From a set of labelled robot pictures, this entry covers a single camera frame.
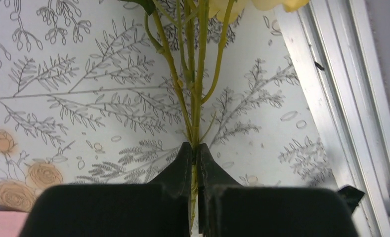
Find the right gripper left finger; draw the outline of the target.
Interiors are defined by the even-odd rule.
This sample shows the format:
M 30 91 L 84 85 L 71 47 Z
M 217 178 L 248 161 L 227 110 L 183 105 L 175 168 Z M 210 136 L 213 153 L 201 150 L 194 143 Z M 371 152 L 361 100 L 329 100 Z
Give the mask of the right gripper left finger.
M 146 184 L 73 184 L 46 189 L 22 237 L 188 237 L 192 148 Z

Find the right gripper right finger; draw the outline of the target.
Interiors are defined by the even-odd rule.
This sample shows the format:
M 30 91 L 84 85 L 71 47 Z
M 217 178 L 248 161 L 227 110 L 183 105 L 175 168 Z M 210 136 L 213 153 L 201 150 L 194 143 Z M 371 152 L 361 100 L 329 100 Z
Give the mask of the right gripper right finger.
M 246 187 L 219 166 L 208 146 L 197 152 L 199 233 L 204 237 L 356 237 L 359 191 Z

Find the yellow fake flower bunch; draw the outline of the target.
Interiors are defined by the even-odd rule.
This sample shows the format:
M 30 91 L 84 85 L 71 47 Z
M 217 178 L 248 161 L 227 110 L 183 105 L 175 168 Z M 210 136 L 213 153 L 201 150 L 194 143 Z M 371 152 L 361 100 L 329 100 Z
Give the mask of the yellow fake flower bunch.
M 249 2 L 178 0 L 175 3 L 175 15 L 171 15 L 158 0 L 138 0 L 136 4 L 143 8 L 144 19 L 152 18 L 156 24 L 159 37 L 150 36 L 149 39 L 169 65 L 172 87 L 184 118 L 186 138 L 193 154 L 197 155 L 205 138 L 200 130 L 201 111 L 213 95 L 222 74 L 229 26 L 237 21 Z M 212 18 L 216 18 L 222 28 L 211 87 L 205 92 L 205 58 L 208 27 Z M 210 145 L 224 144 L 228 155 L 249 154 L 256 164 L 275 163 L 277 149 L 280 147 L 275 139 L 270 135 L 259 138 L 260 127 L 252 121 L 236 121 L 232 126 L 228 123 L 252 109 L 259 108 L 261 104 L 280 108 L 284 96 L 279 86 L 283 81 L 294 77 L 293 66 L 279 69 L 274 76 L 268 77 L 264 61 L 257 59 L 244 76 L 245 87 L 242 87 L 240 82 L 233 82 L 230 87 L 223 89 L 217 98 L 216 109 L 219 112 L 212 117 L 211 124 L 218 125 L 218 128 Z

